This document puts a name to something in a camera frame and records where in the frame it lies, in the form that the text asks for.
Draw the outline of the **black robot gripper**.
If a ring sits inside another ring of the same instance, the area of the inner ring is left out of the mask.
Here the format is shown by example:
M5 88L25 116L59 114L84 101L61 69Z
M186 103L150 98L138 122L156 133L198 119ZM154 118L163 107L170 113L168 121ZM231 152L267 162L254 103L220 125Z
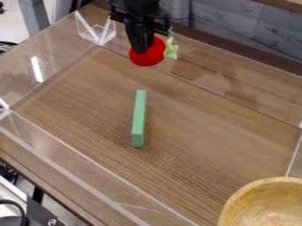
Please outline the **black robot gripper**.
M154 44L154 32L170 34L170 12L162 7L160 0L107 0L109 18L124 23L126 17L135 22L126 23L126 33L131 47L138 54L146 53Z

